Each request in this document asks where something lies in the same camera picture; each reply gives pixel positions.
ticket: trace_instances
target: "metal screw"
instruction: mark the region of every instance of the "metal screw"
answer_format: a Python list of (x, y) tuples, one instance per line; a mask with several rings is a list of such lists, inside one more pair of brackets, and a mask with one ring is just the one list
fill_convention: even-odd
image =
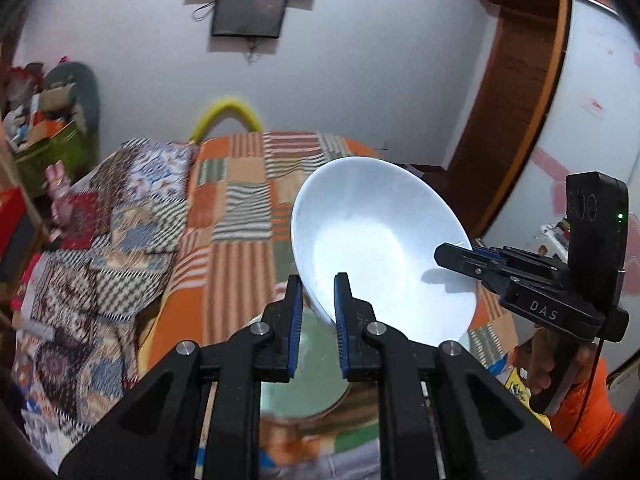
[(270, 329), (268, 324), (261, 321), (256, 321), (251, 325), (251, 333), (255, 335), (265, 335)]
[(193, 341), (180, 341), (175, 346), (175, 351), (180, 355), (189, 355), (196, 349)]
[(372, 321), (367, 325), (367, 332), (373, 335), (383, 335), (386, 332), (386, 325), (379, 321)]
[(460, 355), (462, 352), (462, 346), (457, 341), (445, 341), (441, 346), (445, 354)]

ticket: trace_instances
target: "wooden door frame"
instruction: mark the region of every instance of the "wooden door frame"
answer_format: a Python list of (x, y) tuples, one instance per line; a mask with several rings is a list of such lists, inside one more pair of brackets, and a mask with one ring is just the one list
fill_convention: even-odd
[(546, 116), (548, 115), (549, 108), (553, 102), (556, 87), (558, 86), (558, 80), (560, 79), (560, 74), (562, 72), (564, 53), (566, 51), (566, 44), (569, 37), (570, 13), (571, 1), (560, 0), (558, 7), (558, 24), (556, 25), (556, 35), (551, 51), (549, 69), (546, 72), (542, 92), (533, 112), (533, 117), (529, 122), (529, 127), (527, 128), (524, 138), (518, 147), (516, 155), (511, 161), (511, 165), (504, 177), (504, 180), (500, 184), (498, 191), (495, 193), (494, 198), (482, 215), (481, 220), (471, 229), (470, 234), (472, 237), (484, 235), (500, 212), (504, 202), (513, 190), (520, 173), (524, 169), (531, 151), (536, 145), (536, 141), (540, 136), (542, 127), (545, 125)]
[(4, 108), (7, 106), (6, 86), (9, 83), (11, 68), (14, 64), (15, 53), (26, 17), (27, 7), (23, 6), (17, 13), (14, 22), (0, 36), (0, 118), (4, 118)]

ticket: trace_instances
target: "cluttered items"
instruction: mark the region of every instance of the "cluttered items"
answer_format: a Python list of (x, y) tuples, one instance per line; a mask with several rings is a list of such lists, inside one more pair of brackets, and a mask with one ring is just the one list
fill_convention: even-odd
[(53, 229), (49, 241), (54, 248), (86, 250), (91, 247), (96, 224), (96, 193), (74, 193), (61, 160), (45, 170), (51, 199)]
[(44, 171), (62, 160), (75, 182), (95, 165), (99, 100), (94, 74), (61, 62), (46, 75), (41, 63), (11, 71), (3, 121), (20, 178), (32, 198), (45, 193)]

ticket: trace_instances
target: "patterned blanket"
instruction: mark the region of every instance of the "patterned blanket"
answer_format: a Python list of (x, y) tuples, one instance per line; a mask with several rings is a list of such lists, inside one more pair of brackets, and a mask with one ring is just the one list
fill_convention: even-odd
[(124, 144), (74, 186), (84, 209), (62, 244), (71, 249), (38, 254), (28, 269), (12, 377), (25, 432), (54, 471), (138, 378), (134, 320), (173, 268), (193, 152)]

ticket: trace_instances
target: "bed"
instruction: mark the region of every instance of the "bed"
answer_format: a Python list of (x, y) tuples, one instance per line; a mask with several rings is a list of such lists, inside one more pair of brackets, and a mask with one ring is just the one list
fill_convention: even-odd
[[(360, 142), (331, 134), (235, 134), (207, 140), (199, 148), (172, 145), (180, 160), (188, 163), (180, 162), (180, 169), (174, 168), (177, 173), (164, 177), (165, 186), (156, 181), (149, 184), (150, 178), (164, 173), (140, 175), (141, 154), (162, 148), (166, 146), (150, 139), (132, 140), (100, 165), (87, 185), (94, 194), (98, 190), (96, 233), (102, 234), (92, 238), (90, 249), (99, 254), (90, 255), (90, 264), (87, 254), (82, 261), (78, 254), (64, 255), (76, 258), (72, 268), (85, 273), (79, 284), (91, 282), (96, 272), (103, 281), (105, 273), (119, 272), (118, 278), (129, 273), (146, 280), (143, 297), (135, 305), (127, 300), (127, 308), (107, 305), (104, 299), (93, 310), (76, 302), (66, 321), (56, 327), (66, 333), (67, 343), (77, 344), (75, 349), (68, 344), (56, 347), (60, 341), (55, 338), (43, 342), (34, 333), (18, 334), (13, 374), (27, 399), (23, 409), (27, 433), (54, 470), (124, 391), (177, 342), (191, 339), (204, 346), (224, 341), (266, 304), (283, 297), (287, 277), (296, 272), (289, 222), (302, 183), (334, 158), (377, 156)], [(162, 207), (157, 200), (147, 203), (150, 194), (165, 188), (175, 193), (162, 197)], [(145, 231), (149, 222), (160, 222), (162, 228), (150, 235)], [(121, 250), (114, 255), (113, 247), (94, 247), (107, 240), (107, 246), (124, 244), (129, 253)], [(34, 268), (33, 272), (28, 282), (35, 290), (43, 271)], [(119, 288), (118, 280), (110, 278), (105, 283)], [(40, 285), (38, 290), (46, 296), (50, 286)], [(33, 303), (33, 294), (27, 295), (23, 311), (33, 312)], [(78, 315), (87, 311), (92, 315)], [(42, 314), (38, 321), (43, 322)], [(71, 326), (85, 328), (84, 343)], [(468, 336), (472, 353), (495, 370), (505, 365), (517, 344), (511, 315), (484, 289), (478, 291)], [(79, 358), (78, 348), (86, 341), (92, 345), (82, 347)], [(42, 348), (52, 346), (58, 352), (44, 359)], [(63, 368), (64, 373), (52, 378), (52, 370)], [(70, 376), (75, 377), (75, 388), (65, 386), (64, 378)], [(57, 389), (52, 387), (55, 380)], [(321, 418), (299, 424), (263, 420), (260, 461), (266, 475), (290, 473), (304, 478), (300, 475), (306, 471), (311, 478), (341, 466), (350, 474), (357, 471), (359, 476), (354, 478), (360, 478), (378, 467), (377, 436), (377, 392), (369, 385), (354, 384), (340, 404)], [(201, 462), (195, 476), (202, 476)]]

